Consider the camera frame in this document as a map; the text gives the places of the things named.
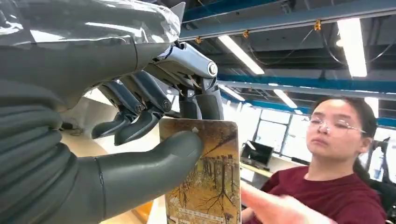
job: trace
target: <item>plastic wrap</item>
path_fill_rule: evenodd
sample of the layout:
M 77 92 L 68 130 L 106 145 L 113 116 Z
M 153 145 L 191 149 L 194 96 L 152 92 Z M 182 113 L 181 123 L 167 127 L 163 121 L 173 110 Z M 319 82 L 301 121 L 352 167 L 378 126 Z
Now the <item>plastic wrap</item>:
M 0 45 L 89 42 L 171 43 L 180 35 L 170 9 L 136 0 L 0 0 Z

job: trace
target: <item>woman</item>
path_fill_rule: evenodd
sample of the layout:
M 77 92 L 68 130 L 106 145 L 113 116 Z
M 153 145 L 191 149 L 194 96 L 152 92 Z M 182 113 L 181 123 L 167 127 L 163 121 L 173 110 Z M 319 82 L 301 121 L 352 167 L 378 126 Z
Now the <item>woman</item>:
M 365 183 L 358 155 L 376 131 L 372 109 L 361 99 L 317 102 L 307 131 L 308 167 L 276 172 L 262 191 L 242 185 L 244 224 L 383 224 L 378 195 Z

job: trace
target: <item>screw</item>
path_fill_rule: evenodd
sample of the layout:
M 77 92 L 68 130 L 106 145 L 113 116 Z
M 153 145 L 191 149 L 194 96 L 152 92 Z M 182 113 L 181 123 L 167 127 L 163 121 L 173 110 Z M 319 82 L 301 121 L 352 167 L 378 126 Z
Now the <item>screw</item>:
M 144 108 L 143 108 L 143 105 L 141 105 L 141 104 L 139 104 L 139 105 L 136 106 L 136 112 L 137 112 L 137 113 L 141 113 L 141 112 L 143 111 L 143 109 L 144 109 Z
M 168 111 L 170 111 L 170 110 L 172 109 L 172 104 L 170 103 L 169 100 L 165 100 L 165 101 L 163 102 L 162 107 L 163 107 L 163 109 L 164 109 L 166 112 L 168 112 Z

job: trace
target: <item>computer monitor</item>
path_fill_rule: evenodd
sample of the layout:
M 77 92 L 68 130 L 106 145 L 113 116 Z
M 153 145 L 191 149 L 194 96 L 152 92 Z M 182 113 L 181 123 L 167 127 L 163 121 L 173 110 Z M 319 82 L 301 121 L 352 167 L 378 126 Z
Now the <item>computer monitor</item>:
M 254 141 L 247 141 L 242 148 L 240 160 L 249 165 L 266 169 L 273 151 L 273 147 L 265 146 Z

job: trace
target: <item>fluorescent light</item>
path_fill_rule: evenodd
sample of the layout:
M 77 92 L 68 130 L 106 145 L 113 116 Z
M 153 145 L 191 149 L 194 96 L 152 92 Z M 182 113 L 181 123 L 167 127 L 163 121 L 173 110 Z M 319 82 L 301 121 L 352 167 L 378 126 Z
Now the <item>fluorescent light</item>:
M 218 39 L 255 74 L 264 74 L 264 71 L 229 36 L 219 36 Z
M 274 90 L 274 93 L 279 96 L 281 100 L 285 102 L 287 106 L 290 108 L 296 109 L 297 105 L 282 91 L 282 90 Z
M 232 97 L 234 97 L 235 99 L 239 100 L 239 101 L 245 101 L 245 99 L 243 97 L 241 97 L 240 95 L 238 95 L 236 92 L 232 91 L 230 88 L 224 86 L 224 85 L 219 85 L 219 87 L 224 90 L 226 93 L 230 94 Z
M 366 77 L 366 60 L 364 58 L 361 24 L 359 18 L 337 21 L 341 43 L 344 48 L 349 73 L 352 77 Z
M 303 115 L 303 113 L 301 112 L 301 110 L 294 110 L 294 112 L 298 115 Z
M 364 101 L 371 107 L 374 112 L 375 118 L 378 118 L 378 98 L 365 97 Z

